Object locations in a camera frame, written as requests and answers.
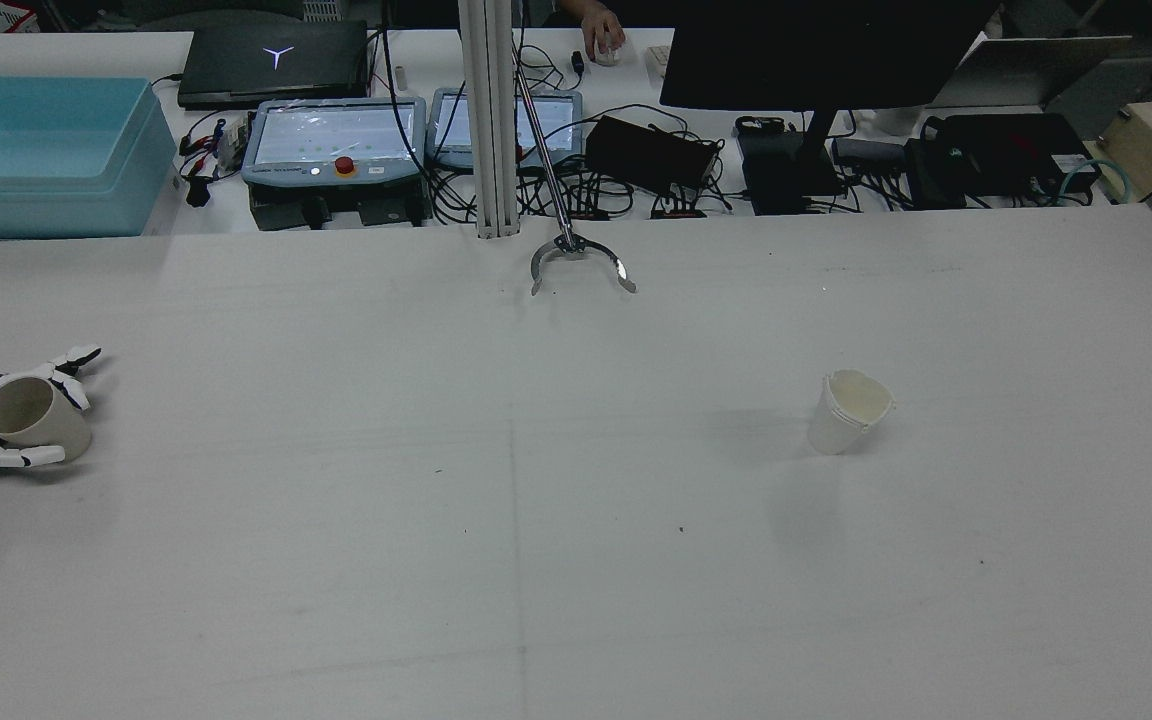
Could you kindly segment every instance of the robot finger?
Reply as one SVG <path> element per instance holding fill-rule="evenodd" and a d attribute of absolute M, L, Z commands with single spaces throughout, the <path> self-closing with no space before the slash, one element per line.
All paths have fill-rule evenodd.
<path fill-rule="evenodd" d="M 0 468 L 33 468 L 50 465 L 65 460 L 65 447 L 59 445 L 41 445 L 26 447 L 22 450 L 0 446 Z"/>
<path fill-rule="evenodd" d="M 88 400 L 88 392 L 83 389 L 83 382 L 78 382 L 77 378 L 61 373 L 58 370 L 58 372 L 52 373 L 51 378 L 47 379 L 60 389 L 61 395 L 69 399 L 70 404 L 77 407 L 79 410 L 91 409 L 92 404 Z"/>
<path fill-rule="evenodd" d="M 73 376 L 78 367 L 91 363 L 97 355 L 100 355 L 101 347 L 98 344 L 77 344 L 70 347 L 68 353 L 56 357 L 51 362 L 61 373 Z"/>

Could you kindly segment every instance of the monitor stand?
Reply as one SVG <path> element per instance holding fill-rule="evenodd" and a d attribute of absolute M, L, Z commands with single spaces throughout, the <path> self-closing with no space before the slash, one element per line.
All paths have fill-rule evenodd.
<path fill-rule="evenodd" d="M 808 197 L 842 195 L 844 188 L 824 149 L 836 114 L 836 109 L 814 109 L 805 132 L 737 136 L 756 214 L 804 213 Z"/>

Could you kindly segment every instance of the beige cup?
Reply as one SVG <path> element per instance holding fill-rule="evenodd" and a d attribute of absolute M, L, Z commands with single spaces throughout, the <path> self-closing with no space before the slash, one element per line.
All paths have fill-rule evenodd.
<path fill-rule="evenodd" d="M 59 445 L 67 462 L 92 442 L 91 429 L 76 407 L 41 378 L 1 384 L 0 438 L 17 447 Z"/>
<path fill-rule="evenodd" d="M 824 455 L 847 450 L 892 409 L 892 393 L 859 370 L 835 370 L 824 378 L 808 441 Z"/>

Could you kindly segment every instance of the laptop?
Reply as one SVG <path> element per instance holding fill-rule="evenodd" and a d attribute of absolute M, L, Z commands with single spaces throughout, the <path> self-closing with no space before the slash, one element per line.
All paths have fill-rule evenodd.
<path fill-rule="evenodd" d="M 929 107 L 1046 105 L 1131 40 L 1128 35 L 1112 35 L 980 41 Z"/>
<path fill-rule="evenodd" d="M 367 24 L 268 23 L 198 29 L 180 78 L 184 109 L 367 94 Z"/>

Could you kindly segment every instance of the plastic bin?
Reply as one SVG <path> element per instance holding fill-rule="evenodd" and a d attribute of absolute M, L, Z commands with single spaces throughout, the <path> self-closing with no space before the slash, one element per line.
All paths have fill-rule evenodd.
<path fill-rule="evenodd" d="M 143 78 L 0 77 L 0 238 L 141 234 L 174 156 Z"/>

